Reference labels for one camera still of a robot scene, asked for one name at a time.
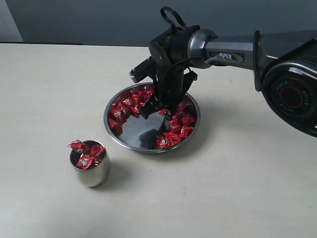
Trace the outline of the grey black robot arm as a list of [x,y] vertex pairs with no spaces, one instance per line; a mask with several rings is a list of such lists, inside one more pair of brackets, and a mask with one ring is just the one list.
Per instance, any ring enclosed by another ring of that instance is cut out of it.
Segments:
[[199,26],[172,27],[149,43],[155,93],[141,109],[149,115],[179,104],[192,82],[187,68],[232,66],[251,70],[255,89],[295,129],[317,134],[317,33],[315,30],[218,37]]

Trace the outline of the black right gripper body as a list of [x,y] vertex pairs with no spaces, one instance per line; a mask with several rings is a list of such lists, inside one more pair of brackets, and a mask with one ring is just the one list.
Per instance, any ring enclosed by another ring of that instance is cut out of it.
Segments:
[[154,81],[154,93],[140,110],[143,118],[147,119],[151,114],[162,109],[173,109],[184,100],[193,81],[198,78],[194,71],[184,73],[184,70],[183,66],[156,65],[157,79]]

